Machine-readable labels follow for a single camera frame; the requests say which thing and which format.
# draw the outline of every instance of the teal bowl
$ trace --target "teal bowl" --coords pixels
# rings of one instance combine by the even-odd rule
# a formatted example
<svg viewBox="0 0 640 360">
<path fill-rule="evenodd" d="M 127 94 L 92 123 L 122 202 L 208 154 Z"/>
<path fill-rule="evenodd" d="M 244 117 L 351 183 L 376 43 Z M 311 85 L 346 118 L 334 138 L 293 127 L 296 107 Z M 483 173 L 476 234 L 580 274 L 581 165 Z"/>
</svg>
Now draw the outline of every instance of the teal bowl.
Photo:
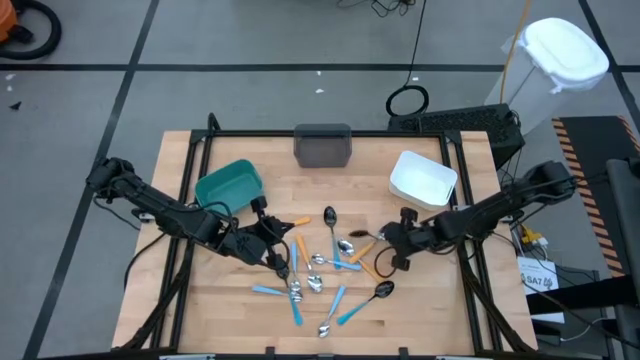
<svg viewBox="0 0 640 360">
<path fill-rule="evenodd" d="M 262 179 L 253 164 L 244 159 L 232 162 L 196 183 L 196 200 L 200 206 L 220 201 L 229 206 L 231 214 L 262 195 Z M 227 213 L 221 205 L 212 205 L 207 209 Z"/>
</svg>

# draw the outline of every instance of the wooden table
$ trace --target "wooden table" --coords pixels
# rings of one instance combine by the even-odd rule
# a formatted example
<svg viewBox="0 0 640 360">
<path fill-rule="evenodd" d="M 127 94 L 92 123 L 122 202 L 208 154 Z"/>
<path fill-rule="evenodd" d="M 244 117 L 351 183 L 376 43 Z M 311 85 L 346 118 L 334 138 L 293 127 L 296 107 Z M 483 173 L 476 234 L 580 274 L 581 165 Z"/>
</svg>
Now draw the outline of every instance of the wooden table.
<svg viewBox="0 0 640 360">
<path fill-rule="evenodd" d="M 158 156 L 152 185 L 173 197 L 178 196 L 189 136 L 189 132 L 166 132 Z M 463 132 L 462 138 L 473 196 L 478 202 L 499 190 L 491 150 L 485 133 Z M 442 160 L 436 139 L 354 137 L 353 155 L 346 168 L 302 169 L 292 155 L 292 143 L 286 137 L 216 137 L 209 171 L 238 159 L 250 160 L 264 181 L 267 213 L 283 221 L 312 218 L 310 224 L 287 233 L 285 241 L 290 244 L 300 233 L 310 252 L 326 255 L 331 254 L 329 229 L 322 220 L 327 205 L 338 213 L 337 234 L 346 236 L 355 229 L 376 231 L 389 221 L 399 221 L 401 207 L 417 209 L 388 190 L 389 175 L 400 153 L 411 150 L 434 161 Z M 201 152 L 196 154 L 196 164 Z M 451 154 L 453 167 L 457 168 L 455 153 Z M 191 189 L 196 175 L 194 171 Z M 434 214 L 419 212 L 419 219 Z M 256 219 L 250 209 L 243 210 L 238 218 L 241 226 Z M 497 232 L 509 235 L 502 225 Z M 137 250 L 158 234 L 154 224 L 143 225 Z M 368 241 L 354 239 L 353 243 L 359 248 Z M 153 247 L 132 269 L 114 346 L 126 342 L 156 304 L 168 243 L 165 240 Z M 371 263 L 383 246 L 376 245 L 365 260 Z M 520 336 L 537 347 L 513 248 L 493 237 L 485 241 L 484 249 L 495 303 Z M 450 256 L 422 252 L 411 259 L 409 272 L 398 271 L 393 276 L 396 288 L 389 298 L 372 302 L 345 326 L 336 325 L 334 317 L 329 337 L 319 339 L 317 327 L 340 284 L 346 285 L 347 291 L 336 317 L 373 293 L 376 284 L 366 272 L 316 266 L 325 289 L 312 294 L 303 287 L 305 298 L 299 307 L 304 325 L 298 327 L 286 298 L 250 290 L 257 284 L 282 289 L 282 280 L 273 272 L 196 247 L 179 351 L 263 354 L 266 347 L 274 346 L 278 354 L 391 355 L 397 354 L 399 347 L 407 347 L 412 355 L 473 354 L 455 252 Z M 304 280 L 306 269 L 301 270 Z M 484 347 L 490 348 L 486 316 L 479 303 L 478 309 Z M 164 343 L 168 343 L 173 315 L 172 307 L 166 317 Z"/>
</svg>

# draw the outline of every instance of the white plastic bowl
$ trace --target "white plastic bowl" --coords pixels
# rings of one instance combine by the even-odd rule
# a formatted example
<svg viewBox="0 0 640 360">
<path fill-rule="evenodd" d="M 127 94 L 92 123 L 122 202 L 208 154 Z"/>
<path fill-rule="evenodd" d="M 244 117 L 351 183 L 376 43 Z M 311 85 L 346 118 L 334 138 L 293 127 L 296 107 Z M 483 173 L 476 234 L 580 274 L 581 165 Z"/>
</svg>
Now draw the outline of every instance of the white plastic bowl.
<svg viewBox="0 0 640 360">
<path fill-rule="evenodd" d="M 389 191 L 422 208 L 436 210 L 449 203 L 458 174 L 412 151 L 403 151 L 391 173 Z"/>
</svg>

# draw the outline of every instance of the gray floor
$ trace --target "gray floor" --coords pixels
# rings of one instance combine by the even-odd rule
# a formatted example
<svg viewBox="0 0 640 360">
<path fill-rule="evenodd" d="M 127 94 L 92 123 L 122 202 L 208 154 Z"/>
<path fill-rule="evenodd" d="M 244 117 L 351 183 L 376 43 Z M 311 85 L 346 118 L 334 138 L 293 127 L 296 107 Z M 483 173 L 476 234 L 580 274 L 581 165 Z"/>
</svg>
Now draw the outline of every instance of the gray floor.
<svg viewBox="0 0 640 360">
<path fill-rule="evenodd" d="M 150 0 L 46 0 L 58 12 L 59 49 L 35 64 L 128 64 Z M 499 65 L 524 0 L 430 0 L 416 62 Z M 591 0 L 617 62 L 640 64 L 635 45 L 640 3 Z M 529 22 L 565 18 L 592 34 L 577 0 L 535 0 Z M 366 4 L 337 9 L 332 0 L 160 0 L 142 64 L 407 64 L 419 7 L 375 16 Z M 46 29 L 38 15 L 27 25 Z M 2 64 L 10 61 L 0 60 Z M 0 71 L 0 356 L 22 357 L 76 212 L 118 93 L 122 71 Z M 11 80 L 7 75 L 14 74 Z M 417 72 L 430 110 L 481 105 L 494 72 Z M 203 127 L 208 112 L 226 129 L 290 129 L 298 123 L 345 122 L 383 129 L 384 101 L 406 72 L 137 72 L 109 155 L 131 160 L 150 179 L 163 131 Z M 640 96 L 640 74 L 625 73 Z M 399 99 L 398 112 L 415 107 Z M 22 101 L 19 111 L 8 106 Z M 630 118 L 611 74 L 557 116 Z M 563 160 L 549 123 L 527 137 L 518 172 Z M 529 224 L 551 243 L 551 258 L 607 274 L 577 197 Z M 136 233 L 92 207 L 87 214 L 40 356 L 105 351 L 122 300 L 122 275 Z"/>
</svg>

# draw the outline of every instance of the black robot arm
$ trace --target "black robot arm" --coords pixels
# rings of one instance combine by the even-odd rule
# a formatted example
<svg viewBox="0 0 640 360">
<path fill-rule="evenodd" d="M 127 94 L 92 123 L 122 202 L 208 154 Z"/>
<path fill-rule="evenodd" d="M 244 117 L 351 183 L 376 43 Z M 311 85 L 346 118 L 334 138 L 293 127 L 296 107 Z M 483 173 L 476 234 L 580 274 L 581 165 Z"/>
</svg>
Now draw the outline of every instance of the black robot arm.
<svg viewBox="0 0 640 360">
<path fill-rule="evenodd" d="M 381 233 L 394 248 L 394 268 L 407 271 L 411 254 L 445 254 L 465 239 L 485 239 L 501 218 L 532 203 L 553 205 L 573 195 L 575 179 L 558 162 L 548 161 L 529 170 L 502 191 L 460 211 L 445 211 L 416 225 L 418 213 L 402 208 L 401 221 L 386 224 Z"/>
<path fill-rule="evenodd" d="M 86 183 L 98 198 L 106 199 L 107 203 L 125 198 L 153 215 L 160 229 L 171 236 L 194 240 L 222 256 L 232 256 L 249 265 L 264 264 L 262 257 L 267 252 L 270 267 L 275 270 L 286 268 L 286 262 L 280 255 L 276 256 L 273 246 L 282 242 L 282 236 L 293 225 L 266 216 L 264 197 L 251 202 L 258 221 L 251 226 L 236 228 L 236 220 L 231 214 L 186 206 L 148 185 L 126 160 L 111 158 L 100 161 Z M 203 204 L 203 207 L 210 205 L 215 203 Z M 223 226 L 223 220 L 227 222 L 226 226 Z"/>
</svg>

